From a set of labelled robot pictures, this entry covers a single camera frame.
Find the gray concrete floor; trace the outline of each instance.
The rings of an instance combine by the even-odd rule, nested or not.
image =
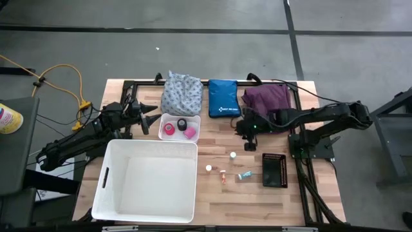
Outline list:
[[[412,3],[401,0],[290,0],[296,30],[411,31]],[[13,0],[0,23],[135,28],[287,29],[281,0]],[[411,86],[412,37],[297,36],[304,79],[319,95],[361,100],[378,108]],[[154,78],[167,70],[205,79],[296,80],[289,35],[87,34],[0,31],[0,53],[38,72],[74,64],[84,77],[84,97],[100,105],[108,78]],[[0,66],[10,64],[0,61]],[[51,82],[79,92],[68,69],[52,71]],[[31,94],[34,78],[0,76],[0,99]],[[39,113],[61,122],[75,118],[72,97],[43,87]],[[53,125],[64,134],[69,126]],[[374,126],[347,130],[334,144],[348,222],[358,226],[406,229],[400,214],[412,211],[410,189],[379,190],[375,183],[393,174]],[[32,151],[60,135],[37,124]]]

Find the white bin handle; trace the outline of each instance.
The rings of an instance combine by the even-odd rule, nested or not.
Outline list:
[[[108,175],[109,175],[109,168],[106,167],[106,172],[105,172],[105,174],[104,174],[102,188],[105,188],[105,187],[106,187],[106,182],[108,181]]]

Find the blue first aid kit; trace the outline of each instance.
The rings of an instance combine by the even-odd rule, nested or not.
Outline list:
[[[239,117],[238,82],[209,80],[209,117]]]

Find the white plastic bin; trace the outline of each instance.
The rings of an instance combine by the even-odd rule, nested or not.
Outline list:
[[[193,142],[111,140],[91,215],[101,220],[189,223],[197,154]]]
[[[187,127],[192,126],[196,130],[196,134],[193,135],[191,139],[187,139],[186,136],[183,134],[183,131],[180,131],[178,129],[179,119],[185,119],[187,122]],[[166,132],[164,132],[164,126],[167,123],[171,123],[174,126],[174,134],[168,135],[166,134]],[[160,119],[159,139],[198,143],[199,134],[200,134],[200,117],[198,115],[193,116],[193,117],[184,117],[184,116],[173,116],[173,115],[169,115],[168,113],[164,113],[162,115],[162,118]]]

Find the small white tray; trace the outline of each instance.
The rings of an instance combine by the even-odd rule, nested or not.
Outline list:
[[[191,137],[191,139],[187,139],[186,136],[183,134],[183,131],[178,129],[178,120],[185,119],[187,122],[187,127],[191,126],[196,130],[196,134]],[[174,134],[168,135],[164,132],[164,125],[167,123],[171,123],[174,126]],[[173,141],[182,141],[182,142],[194,142],[198,143],[200,134],[200,117],[198,115],[193,117],[183,117],[183,116],[172,116],[168,113],[164,113],[162,118],[160,119],[160,127],[159,127],[159,139],[162,140],[173,140]]]

